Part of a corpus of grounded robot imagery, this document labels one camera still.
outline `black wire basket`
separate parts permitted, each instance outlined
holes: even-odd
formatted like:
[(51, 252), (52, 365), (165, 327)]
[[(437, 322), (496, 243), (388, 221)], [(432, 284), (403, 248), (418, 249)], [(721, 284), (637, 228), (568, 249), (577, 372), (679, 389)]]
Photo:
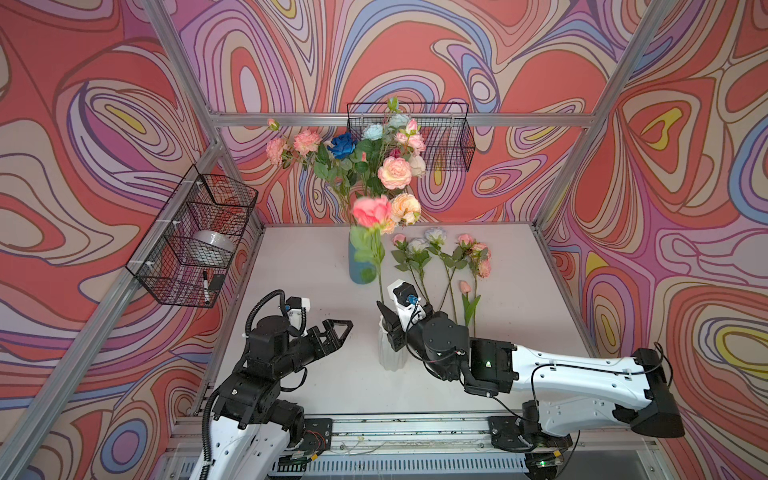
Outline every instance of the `black wire basket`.
[(198, 174), (159, 241), (128, 270), (158, 303), (212, 308), (256, 201), (238, 180)]
[[(427, 170), (469, 171), (475, 155), (475, 137), (467, 122), (469, 105), (463, 101), (401, 103), (402, 113), (420, 126)], [(391, 116), (387, 102), (352, 102), (346, 105), (346, 127), (354, 141), (373, 124)]]

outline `white vase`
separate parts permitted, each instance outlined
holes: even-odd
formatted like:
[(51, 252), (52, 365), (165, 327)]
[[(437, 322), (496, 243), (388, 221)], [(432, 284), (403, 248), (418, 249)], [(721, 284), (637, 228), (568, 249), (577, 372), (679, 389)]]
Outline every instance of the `white vase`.
[(379, 316), (379, 363), (382, 364), (384, 370), (396, 372), (406, 365), (408, 352), (406, 352), (405, 347), (402, 347), (399, 352), (392, 349), (392, 346), (389, 345), (389, 340), (386, 338), (383, 322), (384, 317)]

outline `light blue rose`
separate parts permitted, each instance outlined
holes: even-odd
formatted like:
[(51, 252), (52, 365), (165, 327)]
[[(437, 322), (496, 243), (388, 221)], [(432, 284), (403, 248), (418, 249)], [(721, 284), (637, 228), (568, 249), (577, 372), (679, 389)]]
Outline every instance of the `light blue rose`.
[(362, 133), (362, 137), (368, 140), (378, 140), (382, 135), (384, 135), (384, 127), (381, 124), (369, 125), (366, 131)]
[(410, 121), (411, 118), (406, 114), (394, 114), (392, 117), (389, 117), (388, 125), (394, 128), (403, 128)]
[(445, 245), (445, 240), (448, 238), (448, 235), (445, 233), (445, 230), (443, 230), (442, 228), (433, 227), (433, 228), (430, 228), (429, 230), (425, 230), (424, 238), (426, 238), (427, 241), (430, 243)]

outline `blue vase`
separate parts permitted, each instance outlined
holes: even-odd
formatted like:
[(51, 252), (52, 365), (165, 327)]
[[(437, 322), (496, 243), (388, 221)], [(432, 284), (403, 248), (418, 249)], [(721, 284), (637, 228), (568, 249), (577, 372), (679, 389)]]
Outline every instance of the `blue vase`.
[(349, 240), (349, 278), (359, 285), (371, 283), (373, 280), (376, 280), (376, 266), (373, 263), (356, 262), (356, 250), (355, 246), (352, 245), (352, 241)]

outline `psychedelic patterned wallpaper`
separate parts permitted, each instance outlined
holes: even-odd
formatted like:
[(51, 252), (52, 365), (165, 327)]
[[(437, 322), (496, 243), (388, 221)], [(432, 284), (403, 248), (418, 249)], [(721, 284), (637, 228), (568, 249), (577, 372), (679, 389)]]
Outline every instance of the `psychedelic patterned wallpaper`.
[[(393, 95), (462, 99), (485, 113), (591, 112), (645, 12), (642, 0), (171, 4), (212, 108), (226, 112), (346, 111), (347, 102)], [(338, 200), (311, 173), (266, 162), (274, 132), (222, 134), (260, 190), (263, 221), (340, 221)], [(468, 173), (414, 180), (424, 221), (532, 220), (578, 132), (477, 127), (474, 135)]]
[(680, 478), (768, 478), (768, 5), (678, 2), (546, 237), (601, 354), (660, 342)]
[[(140, 5), (0, 2), (0, 441), (207, 144)], [(146, 478), (227, 298), (138, 294), (25, 479)]]

